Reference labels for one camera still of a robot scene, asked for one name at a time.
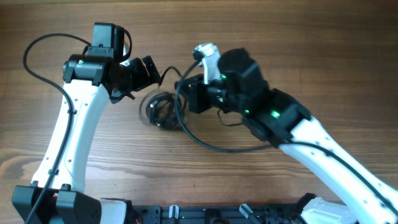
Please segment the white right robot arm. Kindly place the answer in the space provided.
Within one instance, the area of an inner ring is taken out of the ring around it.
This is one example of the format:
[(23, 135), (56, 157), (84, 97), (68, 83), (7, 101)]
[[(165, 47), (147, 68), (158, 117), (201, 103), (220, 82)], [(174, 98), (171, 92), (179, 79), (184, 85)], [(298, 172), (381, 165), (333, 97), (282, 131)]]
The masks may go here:
[(340, 221), (349, 214), (360, 223), (397, 222), (397, 190), (348, 154), (295, 98), (269, 88), (245, 49), (221, 54), (206, 43), (195, 47), (193, 57), (204, 72), (186, 73), (175, 84), (191, 112), (218, 108), (239, 113), (253, 136), (299, 161), (341, 199), (339, 205), (308, 199), (300, 209), (302, 221)]

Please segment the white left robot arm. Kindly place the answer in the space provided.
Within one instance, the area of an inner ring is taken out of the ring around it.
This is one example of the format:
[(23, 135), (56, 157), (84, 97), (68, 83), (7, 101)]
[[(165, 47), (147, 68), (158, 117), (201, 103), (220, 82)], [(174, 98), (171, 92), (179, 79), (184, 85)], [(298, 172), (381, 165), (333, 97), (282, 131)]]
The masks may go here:
[(63, 79), (49, 147), (30, 185), (15, 187), (14, 208), (26, 223), (139, 223), (130, 200), (85, 194), (86, 166), (106, 105), (159, 82), (153, 59), (75, 54), (64, 64)]

